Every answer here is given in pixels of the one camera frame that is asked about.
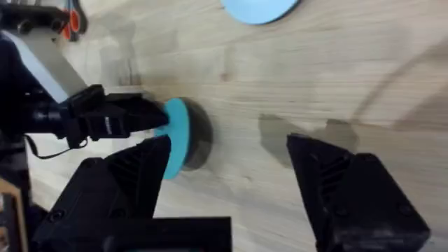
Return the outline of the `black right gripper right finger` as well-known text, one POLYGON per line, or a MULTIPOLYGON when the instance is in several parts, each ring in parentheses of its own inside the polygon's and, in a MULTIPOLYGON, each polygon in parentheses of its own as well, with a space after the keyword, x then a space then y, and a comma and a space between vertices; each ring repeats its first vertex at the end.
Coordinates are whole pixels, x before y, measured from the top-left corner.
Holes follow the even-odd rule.
POLYGON ((302 134, 287 149, 317 251, 420 251, 431 229, 382 161, 302 134))

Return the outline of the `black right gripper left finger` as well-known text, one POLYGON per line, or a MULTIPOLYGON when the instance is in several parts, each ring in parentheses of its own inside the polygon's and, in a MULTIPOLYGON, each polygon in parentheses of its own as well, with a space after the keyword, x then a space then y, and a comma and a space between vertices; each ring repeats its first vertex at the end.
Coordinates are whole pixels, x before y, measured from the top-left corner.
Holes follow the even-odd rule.
POLYGON ((81 162, 32 241, 38 251, 106 251, 153 218, 171 151, 168 136, 81 162))

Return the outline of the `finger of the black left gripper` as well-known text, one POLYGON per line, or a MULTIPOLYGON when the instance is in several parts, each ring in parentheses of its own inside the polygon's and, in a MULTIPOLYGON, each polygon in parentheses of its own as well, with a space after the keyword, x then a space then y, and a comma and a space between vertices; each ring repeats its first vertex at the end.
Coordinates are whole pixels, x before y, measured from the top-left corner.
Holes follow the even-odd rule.
POLYGON ((161 105, 141 93, 113 93, 106 96, 104 124, 108 137, 129 137, 169 122, 161 105))

